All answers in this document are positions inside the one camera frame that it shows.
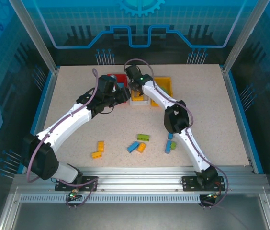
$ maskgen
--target green lego brick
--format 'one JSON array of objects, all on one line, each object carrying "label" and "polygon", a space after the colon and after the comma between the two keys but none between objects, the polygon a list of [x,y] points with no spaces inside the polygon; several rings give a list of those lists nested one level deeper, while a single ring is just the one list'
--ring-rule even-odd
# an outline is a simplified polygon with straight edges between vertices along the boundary
[{"label": "green lego brick", "polygon": [[177,143],[173,141],[173,142],[171,143],[171,149],[172,149],[172,150],[175,150],[176,147],[177,147]]},{"label": "green lego brick", "polygon": [[150,136],[145,134],[137,134],[137,140],[150,141]]}]

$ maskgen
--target orange lego brick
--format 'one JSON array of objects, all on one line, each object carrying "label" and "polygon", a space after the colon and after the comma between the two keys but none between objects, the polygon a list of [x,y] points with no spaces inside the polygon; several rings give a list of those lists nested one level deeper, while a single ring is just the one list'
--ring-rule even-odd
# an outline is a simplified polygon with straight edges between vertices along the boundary
[{"label": "orange lego brick", "polygon": [[140,153],[143,153],[145,148],[146,148],[146,144],[145,143],[140,143],[138,148],[137,148],[137,151],[140,152]]},{"label": "orange lego brick", "polygon": [[93,153],[91,154],[91,157],[92,157],[93,159],[101,158],[101,157],[102,157],[102,153],[101,153],[101,152],[93,152]]},{"label": "orange lego brick", "polygon": [[97,151],[104,152],[104,140],[98,141]]}]

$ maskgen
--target lego brick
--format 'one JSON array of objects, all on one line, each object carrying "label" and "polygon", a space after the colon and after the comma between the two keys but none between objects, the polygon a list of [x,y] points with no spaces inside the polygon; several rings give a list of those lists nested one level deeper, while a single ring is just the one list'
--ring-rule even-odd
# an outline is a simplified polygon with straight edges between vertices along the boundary
[{"label": "lego brick", "polygon": [[127,150],[129,153],[133,152],[137,147],[139,146],[139,142],[138,141],[134,141],[134,143],[132,145],[130,145]]},{"label": "lego brick", "polygon": [[171,150],[171,143],[172,143],[171,140],[167,140],[166,148],[165,148],[165,153],[170,153],[170,150]]},{"label": "lego brick", "polygon": [[137,140],[150,141],[150,136],[146,134],[137,134]]},{"label": "lego brick", "polygon": [[143,101],[144,95],[140,95],[140,92],[132,90],[132,101]]},{"label": "lego brick", "polygon": [[91,154],[91,157],[92,157],[93,159],[101,158],[101,157],[102,157],[102,153],[101,153],[101,152],[93,152],[93,153]]},{"label": "lego brick", "polygon": [[173,134],[172,133],[168,133],[168,139],[169,140],[173,139]]},{"label": "lego brick", "polygon": [[143,153],[143,151],[145,150],[146,148],[146,144],[145,143],[140,143],[138,148],[137,148],[137,151],[140,152],[140,153]]},{"label": "lego brick", "polygon": [[177,147],[177,143],[176,143],[175,141],[173,141],[173,142],[171,143],[171,149],[172,149],[172,150],[175,150],[176,147]]},{"label": "lego brick", "polygon": [[98,141],[97,151],[104,152],[104,140]]}]

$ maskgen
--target black cable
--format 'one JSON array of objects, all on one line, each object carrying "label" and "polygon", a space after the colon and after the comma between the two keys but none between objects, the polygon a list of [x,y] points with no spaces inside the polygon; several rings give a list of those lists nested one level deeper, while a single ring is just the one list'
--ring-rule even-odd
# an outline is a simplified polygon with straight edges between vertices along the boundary
[{"label": "black cable", "polygon": [[112,107],[112,110],[110,112],[107,112],[107,113],[99,112],[99,114],[110,114],[113,110],[114,110],[114,106]]}]

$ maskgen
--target yellow lego brick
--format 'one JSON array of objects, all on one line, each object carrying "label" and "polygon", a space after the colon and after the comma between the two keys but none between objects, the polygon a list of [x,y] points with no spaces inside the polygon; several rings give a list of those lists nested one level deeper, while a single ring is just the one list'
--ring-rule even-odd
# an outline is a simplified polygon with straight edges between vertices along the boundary
[{"label": "yellow lego brick", "polygon": [[91,154],[91,157],[92,157],[93,159],[101,158],[101,157],[102,157],[102,153],[101,153],[101,152],[93,152],[93,153]]},{"label": "yellow lego brick", "polygon": [[98,141],[97,151],[104,152],[104,140]]},{"label": "yellow lego brick", "polygon": [[140,92],[132,90],[132,101],[143,101],[144,95],[139,96]]},{"label": "yellow lego brick", "polygon": [[140,143],[138,148],[137,148],[137,151],[140,152],[140,153],[143,153],[145,148],[146,148],[146,144],[145,143]]}]

